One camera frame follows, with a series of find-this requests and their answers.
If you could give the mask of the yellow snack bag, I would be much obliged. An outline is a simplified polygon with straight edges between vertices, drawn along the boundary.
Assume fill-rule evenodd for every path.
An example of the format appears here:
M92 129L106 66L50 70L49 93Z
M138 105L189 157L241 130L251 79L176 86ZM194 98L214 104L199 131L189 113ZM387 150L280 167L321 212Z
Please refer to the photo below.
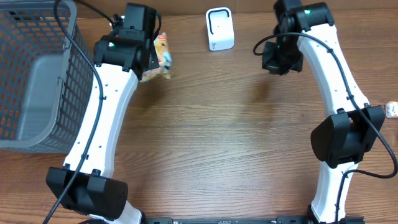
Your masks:
M142 74L141 83L147 82L155 77L162 76L170 80L170 69L172 66L172 57L167 42L165 32L159 34L154 41L155 55L150 56L150 68Z

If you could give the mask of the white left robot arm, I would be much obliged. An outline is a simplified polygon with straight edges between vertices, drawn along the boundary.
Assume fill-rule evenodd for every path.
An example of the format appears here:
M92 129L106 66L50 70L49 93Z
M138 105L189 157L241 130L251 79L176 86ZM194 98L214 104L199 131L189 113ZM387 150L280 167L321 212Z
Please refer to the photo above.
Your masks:
M127 199L127 183L113 179L116 143L130 99L149 68L161 16L152 7L129 3L114 16L112 30L95 44L88 61L94 82L78 135L61 168L46 183L63 206L90 223L145 223L144 212Z

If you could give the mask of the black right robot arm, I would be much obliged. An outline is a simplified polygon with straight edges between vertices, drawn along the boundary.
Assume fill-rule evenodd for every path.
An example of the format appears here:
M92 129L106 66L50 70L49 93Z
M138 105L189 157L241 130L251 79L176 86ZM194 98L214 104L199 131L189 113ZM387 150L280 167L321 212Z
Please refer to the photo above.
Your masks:
M345 200L353 172L372 148L384 122L381 106L371 106L357 86L341 51L335 20L324 2L304 6L301 1L274 4L275 42L260 53L262 67L271 74L301 72L307 60L320 91L325 120L310 141L320 162L317 191L304 223L364 223L348 217Z

